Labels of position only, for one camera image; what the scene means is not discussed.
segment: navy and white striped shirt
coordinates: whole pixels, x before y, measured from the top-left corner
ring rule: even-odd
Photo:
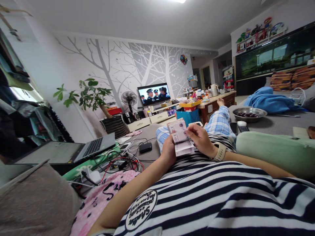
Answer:
[[[137,197],[114,235],[315,235],[314,187],[196,153]]]

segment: ceiling light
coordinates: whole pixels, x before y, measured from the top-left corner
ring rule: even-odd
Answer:
[[[179,3],[184,3],[184,2],[186,2],[186,0],[171,0],[171,1],[173,1],[173,2],[179,2]]]

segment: printed logo on shirt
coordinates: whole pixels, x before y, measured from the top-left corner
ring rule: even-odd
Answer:
[[[128,231],[135,230],[146,221],[157,203],[157,196],[155,190],[147,190],[134,201],[126,219],[125,226]]]

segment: electric fan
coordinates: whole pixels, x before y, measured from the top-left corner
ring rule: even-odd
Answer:
[[[137,96],[130,91],[124,92],[121,96],[121,100],[124,104],[129,106],[130,112],[132,114],[132,106],[137,103]]]

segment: green leaves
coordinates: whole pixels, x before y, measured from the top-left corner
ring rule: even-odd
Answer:
[[[85,81],[79,80],[79,87],[83,90],[80,91],[80,95],[75,93],[76,90],[69,92],[69,97],[64,101],[64,105],[69,107],[72,103],[78,103],[79,106],[82,106],[82,109],[86,110],[86,108],[92,108],[93,111],[97,110],[101,105],[106,105],[105,96],[111,94],[111,89],[106,88],[95,88],[98,85],[98,81],[95,81],[93,78],[86,79]],[[63,91],[67,91],[64,89],[64,84],[62,84],[61,88],[57,88],[58,91],[54,93],[54,97],[57,97],[57,101],[62,101],[63,99]]]

